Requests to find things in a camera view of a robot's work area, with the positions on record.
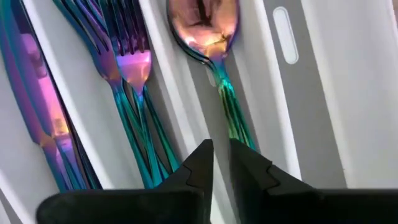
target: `spoon handle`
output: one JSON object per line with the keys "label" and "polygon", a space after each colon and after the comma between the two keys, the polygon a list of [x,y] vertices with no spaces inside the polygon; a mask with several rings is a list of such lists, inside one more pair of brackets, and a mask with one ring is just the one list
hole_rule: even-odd
{"label": "spoon handle", "polygon": [[218,94],[223,102],[225,116],[228,120],[229,138],[235,138],[246,144],[253,150],[256,147],[246,126],[241,107],[236,98],[234,88],[228,78],[224,78],[218,85]]}
{"label": "spoon handle", "polygon": [[123,92],[122,88],[113,88],[113,96],[114,96],[114,100],[116,103],[116,107],[118,109],[120,118],[122,120],[122,124],[123,124],[124,130],[126,132],[127,138],[129,140],[130,146],[135,155],[138,169],[139,169],[139,172],[141,173],[142,181],[144,183],[144,187],[146,189],[153,189],[154,183],[152,181],[152,177],[149,174],[149,171],[145,164],[144,158],[141,154],[141,150],[139,149],[137,139],[132,130],[131,123],[129,121],[129,118],[127,117],[126,110],[124,109],[124,106],[122,103],[123,95],[124,95],[124,92]]}
{"label": "spoon handle", "polygon": [[160,122],[160,119],[157,115],[157,112],[152,103],[152,99],[150,98],[150,95],[149,95],[149,92],[148,92],[148,89],[146,86],[144,86],[144,97],[145,97],[145,100],[146,100],[146,103],[148,106],[150,116],[152,117],[152,120],[155,124],[157,134],[159,135],[160,143],[162,144],[162,147],[163,147],[164,151],[166,152],[166,156],[169,159],[169,164],[172,169],[172,172],[175,172],[180,167],[180,163],[179,163],[177,157],[175,156],[175,153],[174,153],[172,146],[170,144],[170,141],[164,131],[162,123]]}

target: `metal handle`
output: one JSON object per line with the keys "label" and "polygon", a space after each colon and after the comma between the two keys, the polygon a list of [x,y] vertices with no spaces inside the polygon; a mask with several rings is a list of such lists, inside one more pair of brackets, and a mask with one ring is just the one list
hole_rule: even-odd
{"label": "metal handle", "polygon": [[57,153],[58,150],[56,146],[43,146],[44,156],[49,164],[52,175],[54,176],[55,182],[61,193],[70,190],[72,185],[69,181],[69,178],[66,177],[66,173],[62,171],[62,168],[59,166],[57,162]]}
{"label": "metal handle", "polygon": [[[137,105],[137,98],[136,95],[134,94],[134,102],[130,102],[129,99],[127,98],[126,94],[128,94],[128,91],[124,90],[124,94],[121,94],[121,99],[122,103],[124,106],[124,109],[126,110],[127,117],[129,120],[133,123],[134,129],[136,130],[136,133],[138,134],[138,138],[142,141],[145,142],[144,139],[144,133],[142,131],[141,127],[141,121],[140,118],[137,116],[136,112],[133,110],[131,103],[134,103]],[[169,177],[169,172],[165,168],[163,162],[160,160],[159,156],[156,154],[157,162],[159,164],[160,171],[162,172],[163,178],[166,179]]]}
{"label": "metal handle", "polygon": [[148,110],[150,113],[150,116],[152,117],[152,120],[155,124],[155,128],[157,131],[157,134],[159,135],[160,143],[162,144],[162,147],[166,153],[167,158],[169,159],[169,164],[171,167],[172,172],[175,172],[179,167],[180,167],[180,162],[178,161],[177,157],[175,156],[175,153],[172,149],[172,146],[170,144],[170,141],[166,135],[166,132],[164,131],[164,128],[162,126],[162,122],[160,121],[155,107],[152,103],[152,100],[150,98],[148,89],[146,86],[144,86],[144,97],[148,106]]}
{"label": "metal handle", "polygon": [[138,110],[139,119],[141,121],[142,133],[144,135],[144,144],[147,150],[150,171],[152,173],[152,180],[154,181],[154,187],[156,187],[160,183],[162,183],[163,179],[162,175],[160,174],[154,143],[152,142],[152,137],[149,132],[148,123],[145,116],[144,105],[145,105],[144,96],[143,95],[137,96],[137,110]]}
{"label": "metal handle", "polygon": [[127,113],[126,113],[126,111],[124,109],[123,100],[122,100],[123,95],[124,95],[124,92],[123,92],[122,88],[113,88],[113,96],[114,96],[114,100],[115,100],[115,103],[116,103],[116,107],[117,107],[117,109],[119,111],[119,115],[120,115],[120,118],[122,120],[122,124],[123,124],[124,130],[125,130],[125,132],[127,134],[127,138],[129,140],[131,149],[132,149],[132,151],[133,151],[133,153],[134,153],[134,155],[136,157],[137,165],[138,165],[139,171],[141,173],[141,177],[142,177],[142,181],[144,183],[144,187],[146,189],[152,189],[152,188],[154,188],[154,183],[153,183],[152,177],[150,176],[149,171],[148,171],[148,169],[146,167],[144,158],[143,158],[143,156],[141,154],[141,151],[139,149],[139,145],[138,145],[137,139],[136,139],[136,137],[134,135],[134,132],[132,130],[132,126],[130,124],[129,118],[127,117]]}
{"label": "metal handle", "polygon": [[256,149],[246,122],[241,111],[238,99],[236,99],[231,82],[224,78],[218,85],[218,94],[223,102],[223,108],[228,121],[229,138],[235,138],[245,143],[252,149]]}

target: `flatware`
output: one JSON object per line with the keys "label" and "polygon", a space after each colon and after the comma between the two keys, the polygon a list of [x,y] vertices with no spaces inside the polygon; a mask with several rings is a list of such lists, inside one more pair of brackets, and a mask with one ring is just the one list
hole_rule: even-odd
{"label": "flatware", "polygon": [[238,0],[167,0],[167,16],[181,48],[213,71],[229,137],[255,149],[224,65],[239,23]]}
{"label": "flatware", "polygon": [[4,30],[2,23],[3,22],[0,21],[0,49],[3,54],[4,64],[6,66],[12,91],[14,92],[14,96],[17,100],[18,107],[22,113],[22,117],[25,121],[30,137],[33,142],[42,146],[45,158],[50,166],[58,188],[61,192],[64,192],[67,188],[71,189],[72,185],[69,182],[66,171],[63,172],[62,170],[64,164],[63,161],[59,159],[59,151],[55,145],[55,141],[44,133],[33,106],[29,101],[29,96],[25,91],[18,68],[14,63],[14,57],[12,56],[11,48],[6,37],[6,31]]}
{"label": "flatware", "polygon": [[[129,104],[127,96],[124,94],[122,77],[120,76],[118,65],[112,52],[111,40],[105,33],[105,28],[88,12],[88,8],[84,7],[84,3],[87,2],[74,0],[53,1],[83,39],[101,77],[109,83],[124,130],[135,155],[144,187],[153,188],[152,177],[134,135],[132,124],[130,123],[132,121],[134,126],[139,126],[138,119],[129,119],[129,116],[134,116],[134,111]],[[142,135],[139,129],[136,131],[139,136]]]}
{"label": "flatware", "polygon": [[53,195],[37,208],[37,223],[210,224],[213,154],[212,141],[204,140],[154,189]]}
{"label": "flatware", "polygon": [[3,18],[6,35],[19,74],[44,132],[51,136],[60,150],[63,163],[71,177],[73,188],[84,189],[85,180],[80,173],[75,150],[69,135],[65,116],[52,85],[44,59],[36,45],[29,19],[17,1],[3,1]]}
{"label": "flatware", "polygon": [[[84,0],[81,2],[85,2],[86,5],[91,9],[92,14],[97,18],[97,21],[99,24],[102,24],[104,27],[106,27],[106,23],[104,21],[103,15],[102,15],[102,11],[99,5],[99,1],[95,1],[95,0]],[[132,5],[136,5],[136,8],[139,10],[137,15],[141,16],[141,9],[139,6],[139,2],[138,1],[132,1]],[[162,147],[166,153],[170,168],[172,170],[172,172],[175,172],[179,166],[180,166],[180,162],[178,161],[176,155],[174,154],[174,151],[171,147],[169,138],[167,137],[164,128],[162,126],[162,123],[160,122],[159,116],[156,113],[155,107],[152,103],[152,100],[150,98],[148,89],[146,88],[146,86],[144,85],[144,90],[143,90],[143,94],[144,94],[144,99],[146,101],[146,105],[148,107],[149,113],[152,117],[152,120],[155,124],[155,129],[157,131],[157,134],[159,136],[160,139],[160,143],[162,144]],[[136,105],[137,104],[137,97],[133,96],[132,97],[134,99],[133,102],[131,102],[132,105]]]}
{"label": "flatware", "polygon": [[135,92],[136,106],[144,135],[144,144],[154,186],[162,182],[157,156],[149,132],[144,108],[144,85],[152,65],[151,52],[139,6],[128,1],[100,1],[101,10],[121,76]]}
{"label": "flatware", "polygon": [[89,170],[91,164],[84,157],[84,148],[68,117],[22,1],[5,0],[1,7],[2,53],[32,140],[42,146],[61,192],[100,189],[95,173]]}

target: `fork tines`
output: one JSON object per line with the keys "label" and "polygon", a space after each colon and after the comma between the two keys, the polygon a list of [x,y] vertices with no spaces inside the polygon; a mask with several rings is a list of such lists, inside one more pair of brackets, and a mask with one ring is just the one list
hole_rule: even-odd
{"label": "fork tines", "polygon": [[148,36],[138,0],[104,0],[99,2],[108,21],[108,32],[120,43],[119,54],[149,50]]}

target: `iridescent spoon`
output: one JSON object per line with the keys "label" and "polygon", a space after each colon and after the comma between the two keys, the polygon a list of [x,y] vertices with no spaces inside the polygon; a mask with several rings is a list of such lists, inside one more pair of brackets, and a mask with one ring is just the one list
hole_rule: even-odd
{"label": "iridescent spoon", "polygon": [[182,49],[213,71],[228,120],[229,137],[255,150],[224,65],[239,22],[238,0],[168,0],[167,16]]}
{"label": "iridescent spoon", "polygon": [[[138,0],[133,0],[132,1],[132,5],[134,6],[135,10],[137,11],[135,13],[136,21],[137,21],[137,23],[141,23],[141,27],[142,27],[142,29],[144,29],[143,33],[146,33],[144,17],[142,15],[142,9],[141,9],[141,6],[139,4],[139,1]],[[144,41],[149,43],[149,41],[150,41],[149,37],[147,35],[143,35],[143,36],[146,37],[146,40],[144,40]],[[158,117],[158,115],[156,113],[155,107],[154,107],[154,105],[152,103],[152,100],[150,98],[150,95],[149,95],[149,92],[148,92],[148,89],[147,89],[146,85],[144,85],[143,95],[144,95],[146,104],[148,106],[149,113],[152,116],[152,120],[153,120],[153,122],[155,124],[156,131],[157,131],[157,133],[159,135],[160,142],[161,142],[162,147],[163,147],[163,149],[164,149],[164,151],[166,153],[167,159],[169,160],[170,168],[171,168],[172,172],[175,172],[180,167],[180,162],[177,159],[177,157],[176,157],[176,155],[175,155],[175,153],[174,153],[174,151],[173,151],[173,149],[171,147],[170,141],[169,141],[169,139],[168,139],[168,137],[167,137],[167,135],[166,135],[166,133],[165,133],[165,131],[163,129],[162,123],[160,122],[160,119],[159,119],[159,117]]]}
{"label": "iridescent spoon", "polygon": [[75,154],[62,104],[24,6],[19,1],[2,3],[5,8],[12,9],[4,10],[6,35],[41,126],[57,143],[73,188],[86,189],[88,181],[81,173],[82,166]]}

